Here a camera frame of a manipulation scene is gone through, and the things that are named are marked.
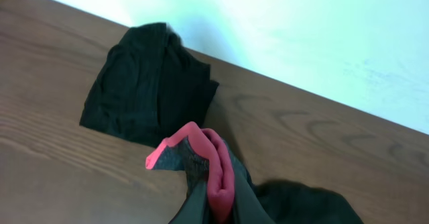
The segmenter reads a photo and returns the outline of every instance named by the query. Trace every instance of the light blue wall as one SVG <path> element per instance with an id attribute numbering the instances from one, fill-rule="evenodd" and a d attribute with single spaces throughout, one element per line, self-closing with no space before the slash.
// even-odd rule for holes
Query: light blue wall
<path id="1" fill-rule="evenodd" d="M 429 133 L 429 0 L 57 0 Z"/>

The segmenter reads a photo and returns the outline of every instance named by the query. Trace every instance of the crumpled black cloth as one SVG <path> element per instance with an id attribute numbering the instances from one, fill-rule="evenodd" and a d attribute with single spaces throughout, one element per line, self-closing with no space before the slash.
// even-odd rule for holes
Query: crumpled black cloth
<path id="1" fill-rule="evenodd" d="M 133 27 L 110 49 L 79 124 L 156 147 L 190 121 L 201 126 L 218 85 L 166 23 Z"/>

